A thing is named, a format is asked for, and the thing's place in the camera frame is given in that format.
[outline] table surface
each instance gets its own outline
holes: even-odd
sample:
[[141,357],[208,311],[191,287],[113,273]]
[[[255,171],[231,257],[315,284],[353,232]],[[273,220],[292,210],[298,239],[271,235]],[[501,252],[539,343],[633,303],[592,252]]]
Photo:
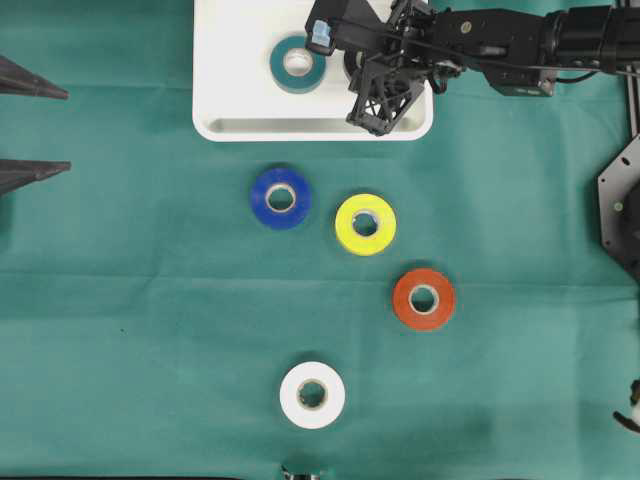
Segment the table surface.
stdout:
[[[541,100],[469,73],[416,142],[216,144],[191,123],[192,2],[2,5],[0,53],[71,99],[1,97],[0,157],[73,170],[0,199],[0,473],[637,476],[640,439],[611,419],[638,373],[637,288],[599,246],[594,183],[628,141],[622,80]],[[314,206],[275,232],[248,192],[283,161]],[[371,258],[332,228],[360,191],[398,218]],[[392,313],[414,265],[455,283],[437,333]],[[277,397],[311,359],[347,387],[320,431]]]

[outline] black metal bracket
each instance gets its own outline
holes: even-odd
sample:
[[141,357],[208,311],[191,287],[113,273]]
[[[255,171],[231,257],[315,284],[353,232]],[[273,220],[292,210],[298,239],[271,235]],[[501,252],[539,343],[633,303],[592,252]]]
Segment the black metal bracket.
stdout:
[[[640,7],[640,0],[620,0]],[[638,66],[629,68],[638,73]],[[607,253],[640,282],[640,80],[627,78],[631,143],[598,176],[600,234]]]
[[68,170],[69,162],[0,160],[0,195]]

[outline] robotic arm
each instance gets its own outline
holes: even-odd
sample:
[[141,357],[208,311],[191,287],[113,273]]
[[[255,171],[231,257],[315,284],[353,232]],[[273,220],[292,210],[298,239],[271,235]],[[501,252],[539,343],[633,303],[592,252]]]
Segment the robotic arm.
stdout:
[[[307,48],[345,51],[349,90],[358,95],[347,122],[390,133],[429,82],[436,94],[467,69],[503,95],[552,96],[556,82],[598,72],[634,75],[640,62],[640,8],[583,7],[545,17],[486,9],[437,13],[423,0],[394,0],[382,22],[367,0],[316,0]],[[559,71],[580,71],[558,78]]]

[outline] white tape roll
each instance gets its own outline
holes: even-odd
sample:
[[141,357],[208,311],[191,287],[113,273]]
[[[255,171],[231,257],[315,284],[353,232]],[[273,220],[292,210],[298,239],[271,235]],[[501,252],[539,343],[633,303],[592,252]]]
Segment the white tape roll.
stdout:
[[[305,405],[302,389],[317,384],[324,389],[324,398],[318,405]],[[337,372],[319,362],[306,362],[293,367],[280,385],[280,405],[289,420],[308,429],[323,428],[332,423],[344,407],[344,383]]]

